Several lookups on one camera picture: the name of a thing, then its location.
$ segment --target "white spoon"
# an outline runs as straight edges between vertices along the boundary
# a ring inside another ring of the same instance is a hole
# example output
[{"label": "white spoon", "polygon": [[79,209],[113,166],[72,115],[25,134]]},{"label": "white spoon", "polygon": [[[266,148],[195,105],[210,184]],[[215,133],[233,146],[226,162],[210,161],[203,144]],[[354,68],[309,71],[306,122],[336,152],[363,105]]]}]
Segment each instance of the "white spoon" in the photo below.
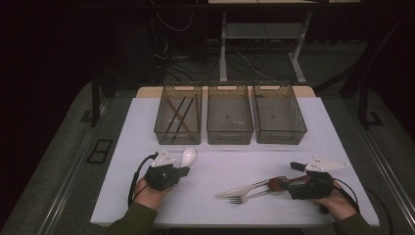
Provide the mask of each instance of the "white spoon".
[{"label": "white spoon", "polygon": [[196,151],[193,148],[188,148],[183,152],[182,162],[180,167],[189,166],[196,157]]}]

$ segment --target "person's right hand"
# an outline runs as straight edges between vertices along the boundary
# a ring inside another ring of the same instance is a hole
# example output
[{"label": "person's right hand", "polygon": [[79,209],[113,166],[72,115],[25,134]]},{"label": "person's right hand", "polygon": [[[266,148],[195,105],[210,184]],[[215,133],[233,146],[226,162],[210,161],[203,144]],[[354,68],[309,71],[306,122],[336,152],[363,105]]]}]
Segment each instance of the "person's right hand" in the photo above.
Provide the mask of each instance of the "person's right hand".
[{"label": "person's right hand", "polygon": [[[338,188],[342,188],[336,180],[334,181],[334,185]],[[356,209],[351,205],[347,198],[336,189],[325,198],[313,199],[311,201],[326,207],[336,220],[342,220],[357,213]]]},{"label": "person's right hand", "polygon": [[137,185],[135,186],[135,194],[137,194],[134,198],[134,203],[141,204],[146,206],[150,209],[157,210],[159,204],[161,203],[161,199],[170,192],[174,186],[164,189],[163,191],[158,191],[152,187],[150,187],[147,181],[143,178],[138,180]]}]

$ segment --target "metal fork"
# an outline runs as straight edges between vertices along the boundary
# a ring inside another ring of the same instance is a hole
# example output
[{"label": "metal fork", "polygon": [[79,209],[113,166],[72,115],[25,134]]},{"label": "metal fork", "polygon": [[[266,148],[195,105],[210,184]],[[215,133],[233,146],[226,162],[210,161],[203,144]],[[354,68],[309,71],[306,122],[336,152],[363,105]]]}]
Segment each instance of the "metal fork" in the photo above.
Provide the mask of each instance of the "metal fork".
[{"label": "metal fork", "polygon": [[250,185],[247,185],[247,186],[242,187],[242,188],[237,188],[237,189],[233,189],[231,191],[220,193],[220,194],[216,195],[215,197],[216,198],[230,198],[230,197],[238,197],[238,196],[241,196],[241,195],[246,195],[251,190],[253,190],[254,188],[257,188],[257,187],[262,186],[262,185],[266,185],[268,182],[269,182],[269,179],[257,182],[255,184],[250,184]]},{"label": "metal fork", "polygon": [[244,204],[248,201],[248,199],[258,197],[258,196],[261,196],[261,195],[264,195],[264,194],[267,194],[267,193],[271,193],[271,192],[274,192],[274,191],[271,190],[271,189],[268,189],[268,190],[265,190],[265,191],[262,191],[262,192],[259,192],[259,193],[255,193],[255,194],[252,194],[252,195],[249,195],[249,196],[241,195],[241,196],[236,196],[236,197],[229,197],[228,199],[230,200],[231,204]]}]

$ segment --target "person's left hand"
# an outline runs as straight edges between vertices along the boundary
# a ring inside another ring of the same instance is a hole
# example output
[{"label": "person's left hand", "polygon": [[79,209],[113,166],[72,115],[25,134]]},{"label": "person's left hand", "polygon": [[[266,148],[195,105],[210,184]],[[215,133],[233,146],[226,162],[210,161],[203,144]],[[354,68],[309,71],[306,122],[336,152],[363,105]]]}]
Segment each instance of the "person's left hand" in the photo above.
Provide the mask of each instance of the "person's left hand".
[{"label": "person's left hand", "polygon": [[135,186],[134,195],[137,193],[138,195],[134,198],[133,203],[141,204],[156,211],[162,198],[164,198],[164,196],[173,188],[174,186],[164,189],[163,191],[158,191],[150,187],[143,177],[138,180],[137,185]]}]

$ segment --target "white table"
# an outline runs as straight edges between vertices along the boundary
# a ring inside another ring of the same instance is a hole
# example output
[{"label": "white table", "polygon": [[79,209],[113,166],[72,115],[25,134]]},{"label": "white table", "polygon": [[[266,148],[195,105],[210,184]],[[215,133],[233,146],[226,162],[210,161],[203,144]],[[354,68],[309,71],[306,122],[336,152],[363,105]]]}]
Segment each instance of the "white table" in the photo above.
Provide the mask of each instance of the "white table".
[{"label": "white table", "polygon": [[[142,94],[141,97],[152,97],[146,92]],[[209,145],[206,96],[203,99],[202,144],[161,146],[153,132],[160,98],[133,99],[91,222],[108,226],[125,214],[132,176],[147,156],[166,148],[179,164],[182,152],[192,147],[197,151],[197,157],[190,165],[191,170],[162,202],[155,226],[312,227],[330,224],[333,221],[330,215],[321,214],[308,200],[292,200],[288,192],[260,196],[243,205],[232,205],[214,197],[218,193],[279,175],[289,178],[302,176],[303,172],[290,169],[290,162],[307,164],[313,156],[348,163],[322,101],[307,91],[303,94],[304,97],[298,100],[308,132],[296,146],[260,145],[254,135],[250,145]],[[141,176],[148,165],[144,165]],[[369,224],[379,226],[379,218],[353,167],[330,173],[354,190],[364,218]]]}]

